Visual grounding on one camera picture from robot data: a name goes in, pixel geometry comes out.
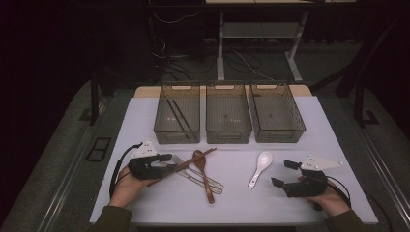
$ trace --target transparent bin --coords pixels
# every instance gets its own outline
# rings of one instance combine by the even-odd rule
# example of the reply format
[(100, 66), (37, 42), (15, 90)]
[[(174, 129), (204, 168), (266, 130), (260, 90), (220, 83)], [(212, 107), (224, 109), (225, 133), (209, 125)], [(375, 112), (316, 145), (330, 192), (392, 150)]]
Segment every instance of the transparent bin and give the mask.
[(242, 81), (208, 81), (206, 136), (210, 144), (248, 143), (252, 125)]
[(249, 107), (256, 142), (296, 143), (305, 124), (289, 86), (284, 81), (253, 81)]
[(200, 83), (164, 82), (154, 133), (160, 144), (200, 142)]

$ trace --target white ceramic spoon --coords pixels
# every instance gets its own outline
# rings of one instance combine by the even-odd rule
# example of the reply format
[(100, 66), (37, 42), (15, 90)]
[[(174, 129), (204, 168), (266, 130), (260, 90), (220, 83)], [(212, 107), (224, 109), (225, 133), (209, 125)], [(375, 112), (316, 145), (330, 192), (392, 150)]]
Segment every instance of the white ceramic spoon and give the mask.
[(259, 177), (260, 173), (265, 170), (271, 163), (274, 158), (270, 152), (263, 152), (259, 155), (257, 159), (257, 167), (256, 172), (253, 175), (250, 183), (248, 185), (249, 188), (253, 189), (256, 185), (257, 178)]

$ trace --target white tabletop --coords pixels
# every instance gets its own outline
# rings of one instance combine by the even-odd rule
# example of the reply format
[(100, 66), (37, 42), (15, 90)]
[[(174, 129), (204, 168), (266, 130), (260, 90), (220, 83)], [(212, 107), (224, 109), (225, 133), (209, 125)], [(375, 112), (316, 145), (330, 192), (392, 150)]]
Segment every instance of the white tabletop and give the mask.
[[(207, 144), (205, 100), (201, 98), (201, 142), (159, 145), (153, 132), (158, 98), (131, 99), (90, 221), (97, 220), (109, 201), (109, 182), (117, 160), (131, 145), (149, 139), (160, 154), (172, 153), (183, 160), (190, 159), (196, 149), (205, 151), (216, 147), (217, 150), (206, 158), (205, 170), (208, 176), (224, 184), (224, 189), (222, 194), (214, 194), (216, 202), (211, 205), (204, 188), (173, 174), (145, 188), (131, 203), (132, 222), (139, 225), (306, 225), (323, 221), (326, 217), (323, 212), (313, 211), (304, 199), (286, 197), (282, 189), (271, 183), (271, 177), (285, 183), (296, 182), (300, 171), (285, 168), (283, 161), (304, 161), (308, 155), (343, 161), (342, 167), (325, 170), (325, 174), (347, 186), (353, 210), (364, 223), (376, 223), (377, 218), (338, 145), (318, 99), (295, 97), (295, 101), (307, 128), (296, 144), (259, 144), (255, 142), (253, 133), (249, 144)], [(256, 169), (257, 156), (263, 151), (271, 152), (274, 161), (262, 172), (255, 188), (250, 189), (248, 183)], [(129, 159), (130, 156), (125, 158), (123, 166)]]

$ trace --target forearm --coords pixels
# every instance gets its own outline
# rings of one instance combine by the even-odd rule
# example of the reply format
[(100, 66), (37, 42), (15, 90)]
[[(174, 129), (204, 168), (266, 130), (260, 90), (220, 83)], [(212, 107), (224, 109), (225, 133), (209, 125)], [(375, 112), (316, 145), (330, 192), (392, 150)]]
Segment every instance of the forearm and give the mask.
[(330, 232), (370, 232), (370, 228), (366, 227), (356, 213), (349, 210), (338, 216), (329, 217), (325, 223)]
[(132, 213), (126, 209), (105, 206), (97, 222), (87, 232), (128, 232)]

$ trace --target chopsticks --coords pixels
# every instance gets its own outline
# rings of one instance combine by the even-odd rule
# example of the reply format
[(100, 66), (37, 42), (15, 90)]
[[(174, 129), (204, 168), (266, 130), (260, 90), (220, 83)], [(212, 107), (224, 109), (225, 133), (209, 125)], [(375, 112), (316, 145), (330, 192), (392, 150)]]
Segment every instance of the chopsticks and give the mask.
[[(163, 175), (162, 179), (164, 179), (165, 177), (168, 177), (168, 176), (172, 175), (172, 174), (175, 173), (175, 172), (181, 171), (182, 169), (188, 167), (188, 165), (190, 165), (191, 163), (193, 163), (193, 162), (195, 162), (195, 161), (197, 161), (197, 160), (199, 160), (199, 159), (204, 158), (206, 155), (212, 153), (212, 152), (215, 151), (215, 150), (217, 150), (217, 148), (211, 148), (211, 149), (207, 150), (206, 152), (201, 153), (201, 155), (199, 155), (199, 156), (197, 156), (197, 157), (195, 157), (195, 158), (188, 159), (187, 161), (185, 161), (185, 162), (179, 164), (179, 165), (178, 165), (177, 167), (175, 167), (173, 170), (170, 170), (170, 171), (166, 172), (166, 173)], [(153, 185), (153, 184), (159, 182), (159, 181), (162, 180), (162, 179), (156, 180), (155, 182), (149, 184), (148, 186), (151, 186), (151, 185)]]

